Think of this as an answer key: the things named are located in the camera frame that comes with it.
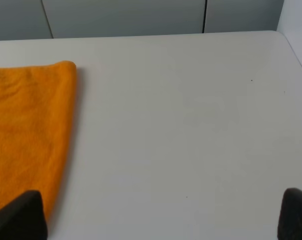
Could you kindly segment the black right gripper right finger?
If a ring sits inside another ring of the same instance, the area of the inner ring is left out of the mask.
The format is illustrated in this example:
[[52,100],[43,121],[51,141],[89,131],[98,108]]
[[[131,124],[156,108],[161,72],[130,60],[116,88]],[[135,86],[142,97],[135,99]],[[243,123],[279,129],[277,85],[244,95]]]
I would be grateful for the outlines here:
[[302,190],[288,188],[282,198],[277,226],[280,240],[302,240]]

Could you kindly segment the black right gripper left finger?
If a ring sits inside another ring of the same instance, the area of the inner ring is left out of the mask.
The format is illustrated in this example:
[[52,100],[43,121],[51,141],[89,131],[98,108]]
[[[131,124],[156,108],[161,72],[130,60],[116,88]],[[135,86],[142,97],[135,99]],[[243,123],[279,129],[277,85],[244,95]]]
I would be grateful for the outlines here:
[[0,240],[47,238],[43,200],[38,190],[28,190],[0,209]]

